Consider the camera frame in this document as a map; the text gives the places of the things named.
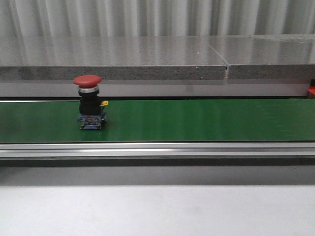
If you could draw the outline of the green conveyor belt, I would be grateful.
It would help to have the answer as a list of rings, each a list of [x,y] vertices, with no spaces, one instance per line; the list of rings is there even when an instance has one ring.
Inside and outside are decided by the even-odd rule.
[[[77,101],[2,102],[3,143],[314,141],[312,99],[115,100],[101,130],[81,130]]]

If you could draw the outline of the aluminium conveyor side rail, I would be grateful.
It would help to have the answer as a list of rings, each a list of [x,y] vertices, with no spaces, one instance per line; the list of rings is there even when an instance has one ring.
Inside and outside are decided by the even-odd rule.
[[[314,158],[313,142],[2,144],[1,160]]]

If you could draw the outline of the white panel under slabs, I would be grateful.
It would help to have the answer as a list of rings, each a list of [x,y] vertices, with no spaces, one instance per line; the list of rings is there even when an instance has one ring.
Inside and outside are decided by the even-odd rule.
[[[104,80],[99,84],[105,97],[212,97],[212,96],[304,96],[310,79],[249,80]],[[1,82],[0,96],[78,97],[72,81]]]

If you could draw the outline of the red plastic tray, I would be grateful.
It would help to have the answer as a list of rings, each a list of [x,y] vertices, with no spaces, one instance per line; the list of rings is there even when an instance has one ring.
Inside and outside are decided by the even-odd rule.
[[[308,98],[315,99],[315,86],[308,88]]]

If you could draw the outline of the grey speckled stone slab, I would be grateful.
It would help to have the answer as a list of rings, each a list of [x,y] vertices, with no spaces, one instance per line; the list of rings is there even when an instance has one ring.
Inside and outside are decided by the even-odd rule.
[[[3,37],[2,81],[222,80],[226,65],[206,37]]]

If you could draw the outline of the white pleated curtain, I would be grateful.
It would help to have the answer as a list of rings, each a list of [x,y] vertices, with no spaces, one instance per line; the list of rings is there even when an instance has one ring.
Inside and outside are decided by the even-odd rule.
[[[312,0],[3,0],[1,36],[312,34]]]

